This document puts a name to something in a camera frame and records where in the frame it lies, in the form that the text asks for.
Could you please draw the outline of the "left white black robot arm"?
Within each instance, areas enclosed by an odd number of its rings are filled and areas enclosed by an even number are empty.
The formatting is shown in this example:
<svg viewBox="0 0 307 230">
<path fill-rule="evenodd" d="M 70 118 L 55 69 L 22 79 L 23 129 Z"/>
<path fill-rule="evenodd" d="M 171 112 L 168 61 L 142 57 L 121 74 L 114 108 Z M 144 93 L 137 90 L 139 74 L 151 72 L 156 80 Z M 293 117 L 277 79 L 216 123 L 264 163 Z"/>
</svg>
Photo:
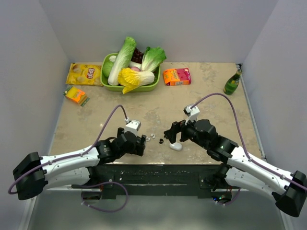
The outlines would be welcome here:
<svg viewBox="0 0 307 230">
<path fill-rule="evenodd" d="M 19 200 L 27 200 L 43 190 L 67 184 L 94 188 L 99 184 L 99 176 L 89 172 L 90 167 L 114 162 L 125 154 L 143 156 L 145 142 L 145 135 L 119 128 L 115 138 L 100 140 L 81 150 L 58 156 L 29 153 L 12 172 L 14 193 Z"/>
</svg>

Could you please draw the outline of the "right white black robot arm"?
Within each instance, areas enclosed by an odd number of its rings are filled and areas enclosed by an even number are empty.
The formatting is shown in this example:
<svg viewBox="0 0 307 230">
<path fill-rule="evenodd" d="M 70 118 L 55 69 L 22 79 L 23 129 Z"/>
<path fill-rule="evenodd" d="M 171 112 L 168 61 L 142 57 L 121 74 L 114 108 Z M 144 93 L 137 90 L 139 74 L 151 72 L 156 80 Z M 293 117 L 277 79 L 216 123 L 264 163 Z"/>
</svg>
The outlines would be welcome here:
<svg viewBox="0 0 307 230">
<path fill-rule="evenodd" d="M 289 172 L 273 166 L 249 153 L 232 140 L 219 135 L 209 120 L 174 122 L 164 132 L 170 143 L 190 140 L 207 151 L 224 169 L 217 173 L 214 184 L 247 189 L 270 199 L 285 214 L 298 217 L 307 199 L 307 177 L 300 171 Z"/>
</svg>

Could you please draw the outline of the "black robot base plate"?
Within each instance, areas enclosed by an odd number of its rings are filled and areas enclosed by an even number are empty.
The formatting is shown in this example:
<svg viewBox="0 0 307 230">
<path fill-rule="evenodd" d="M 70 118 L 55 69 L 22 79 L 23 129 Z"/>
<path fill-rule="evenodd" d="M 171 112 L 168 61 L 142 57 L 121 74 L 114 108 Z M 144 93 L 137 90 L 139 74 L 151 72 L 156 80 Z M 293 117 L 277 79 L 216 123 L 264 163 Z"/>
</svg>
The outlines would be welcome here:
<svg viewBox="0 0 307 230">
<path fill-rule="evenodd" d="M 84 186 L 103 186 L 103 198 L 130 196 L 196 196 L 211 198 L 217 189 L 227 189 L 226 167 L 202 164 L 105 164 L 89 168 Z"/>
</svg>

